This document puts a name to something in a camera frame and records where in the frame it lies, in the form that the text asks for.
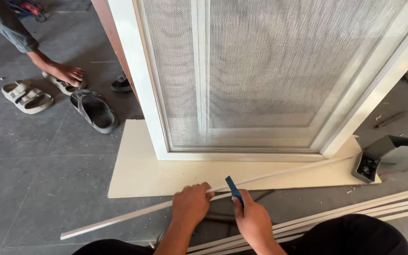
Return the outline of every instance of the cream board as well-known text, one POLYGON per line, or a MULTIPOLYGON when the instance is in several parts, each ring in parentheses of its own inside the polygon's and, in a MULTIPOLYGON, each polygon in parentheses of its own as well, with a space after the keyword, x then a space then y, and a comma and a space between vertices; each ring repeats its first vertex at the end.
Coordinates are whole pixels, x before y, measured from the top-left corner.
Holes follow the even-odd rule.
MULTIPOLYGON (((353 136, 335 157, 358 155, 360 146, 353 136)), ((248 190, 366 185, 350 172, 356 157, 313 169, 299 170, 240 185, 248 190)), ((145 120, 126 120, 119 153, 108 191, 109 198, 172 195, 186 185, 208 182, 217 187, 228 175, 236 182, 303 162, 159 161, 145 120)), ((373 184, 381 183, 376 176, 373 184)))

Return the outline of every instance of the hand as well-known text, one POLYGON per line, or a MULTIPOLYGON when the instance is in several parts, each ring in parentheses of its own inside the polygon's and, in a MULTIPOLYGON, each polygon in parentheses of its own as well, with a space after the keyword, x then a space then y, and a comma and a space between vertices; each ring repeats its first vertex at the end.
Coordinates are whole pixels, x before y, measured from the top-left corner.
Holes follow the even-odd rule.
POLYGON ((238 190, 245 208, 233 197, 235 220, 238 230, 247 243, 260 254, 281 254, 280 245, 273 238, 272 222, 265 208, 253 201, 247 190, 238 190))
POLYGON ((203 220, 210 206, 209 200, 214 193, 206 193, 210 189, 208 183, 185 187, 173 197, 173 218, 171 224, 179 224, 190 231, 203 220))

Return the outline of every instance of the door frame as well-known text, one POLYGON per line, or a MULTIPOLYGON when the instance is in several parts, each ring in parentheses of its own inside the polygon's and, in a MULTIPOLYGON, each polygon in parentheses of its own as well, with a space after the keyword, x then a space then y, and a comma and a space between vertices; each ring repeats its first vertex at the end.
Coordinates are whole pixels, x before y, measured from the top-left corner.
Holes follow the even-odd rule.
POLYGON ((136 0, 108 0, 158 160, 315 162, 331 158, 408 70, 408 34, 319 153, 178 153, 168 149, 136 0))

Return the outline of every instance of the gray sandal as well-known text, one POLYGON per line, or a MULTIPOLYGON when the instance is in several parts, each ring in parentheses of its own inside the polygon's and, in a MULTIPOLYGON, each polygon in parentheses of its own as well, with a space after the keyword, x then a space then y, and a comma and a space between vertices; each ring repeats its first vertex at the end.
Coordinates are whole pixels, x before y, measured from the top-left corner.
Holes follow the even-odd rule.
POLYGON ((9 101, 27 114, 41 112, 53 104, 50 95, 43 93, 39 89, 31 89, 31 82, 27 80, 18 80, 14 84, 6 84, 1 91, 9 101))
POLYGON ((88 123, 100 133, 108 134, 119 125, 116 114, 105 99, 94 91, 77 90, 70 96, 70 101, 88 123))
POLYGON ((55 76, 48 74, 46 72, 42 72, 42 75, 51 83, 53 83, 54 85, 56 85, 56 87, 58 87, 58 89, 61 90, 62 93, 64 93, 65 95, 70 96, 73 92, 79 90, 79 89, 84 89, 88 84, 86 83, 86 81, 83 79, 81 84, 78 87, 74 87, 72 85, 70 85, 69 83, 60 80, 58 78, 56 78, 55 76))

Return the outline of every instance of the screen door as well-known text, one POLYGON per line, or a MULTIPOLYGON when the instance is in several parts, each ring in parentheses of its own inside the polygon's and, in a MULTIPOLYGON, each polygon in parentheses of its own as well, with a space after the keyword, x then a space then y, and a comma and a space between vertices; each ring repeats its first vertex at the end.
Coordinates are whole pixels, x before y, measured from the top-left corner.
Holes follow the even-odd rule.
POLYGON ((408 0, 137 4, 170 152, 317 153, 408 34, 408 0))

